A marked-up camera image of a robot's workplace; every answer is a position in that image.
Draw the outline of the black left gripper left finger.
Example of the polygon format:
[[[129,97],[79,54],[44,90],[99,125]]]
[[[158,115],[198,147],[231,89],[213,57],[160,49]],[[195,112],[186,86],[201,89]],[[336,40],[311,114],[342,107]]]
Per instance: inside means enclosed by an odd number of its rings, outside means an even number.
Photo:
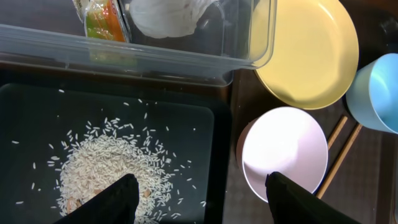
[[[126,174],[55,224],[134,224],[139,183]]]

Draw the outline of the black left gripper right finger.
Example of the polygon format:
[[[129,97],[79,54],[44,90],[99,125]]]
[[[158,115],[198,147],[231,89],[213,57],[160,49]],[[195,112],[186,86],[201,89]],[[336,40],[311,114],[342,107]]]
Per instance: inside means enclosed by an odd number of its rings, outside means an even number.
[[[359,224],[280,172],[268,174],[265,187],[275,224]]]

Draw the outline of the pile of rice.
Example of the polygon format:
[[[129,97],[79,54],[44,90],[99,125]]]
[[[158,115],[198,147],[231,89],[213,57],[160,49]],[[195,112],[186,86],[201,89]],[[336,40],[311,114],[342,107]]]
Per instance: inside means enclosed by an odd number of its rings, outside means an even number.
[[[74,212],[122,176],[133,174],[139,183],[137,223],[161,223],[155,210],[171,199],[172,178],[175,171],[168,171],[171,158],[165,146],[154,142],[153,134],[127,133],[122,129],[127,123],[119,118],[105,119],[103,125],[89,124],[82,139],[67,132],[62,149],[67,158],[60,161],[52,156],[47,165],[58,167],[60,195],[56,204],[60,218]]]

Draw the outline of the white bowl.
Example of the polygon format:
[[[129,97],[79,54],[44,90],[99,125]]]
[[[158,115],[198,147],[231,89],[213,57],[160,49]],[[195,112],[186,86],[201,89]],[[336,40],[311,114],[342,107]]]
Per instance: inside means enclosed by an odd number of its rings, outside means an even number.
[[[236,160],[251,191],[268,202],[265,182],[273,172],[314,193],[326,173],[328,143],[315,118],[283,106],[264,113],[243,129]]]

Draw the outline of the light blue bowl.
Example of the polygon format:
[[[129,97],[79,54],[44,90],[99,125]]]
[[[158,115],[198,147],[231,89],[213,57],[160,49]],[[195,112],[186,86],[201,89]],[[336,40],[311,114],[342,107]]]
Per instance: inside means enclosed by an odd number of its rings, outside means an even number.
[[[346,93],[352,117],[363,126],[397,133],[397,54],[385,54],[360,69]]]

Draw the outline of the green snack wrapper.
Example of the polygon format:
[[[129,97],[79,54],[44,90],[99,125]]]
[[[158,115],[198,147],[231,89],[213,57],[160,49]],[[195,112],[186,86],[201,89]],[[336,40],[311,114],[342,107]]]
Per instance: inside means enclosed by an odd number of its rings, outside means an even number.
[[[73,0],[74,7],[90,38],[130,42],[118,0]]]

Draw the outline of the white tissue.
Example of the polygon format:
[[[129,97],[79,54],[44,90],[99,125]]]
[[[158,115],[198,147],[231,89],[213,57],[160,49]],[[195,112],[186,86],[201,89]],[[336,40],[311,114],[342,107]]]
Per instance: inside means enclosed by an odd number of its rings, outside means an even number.
[[[197,22],[216,0],[132,0],[129,12],[136,27],[155,39],[192,35]]]

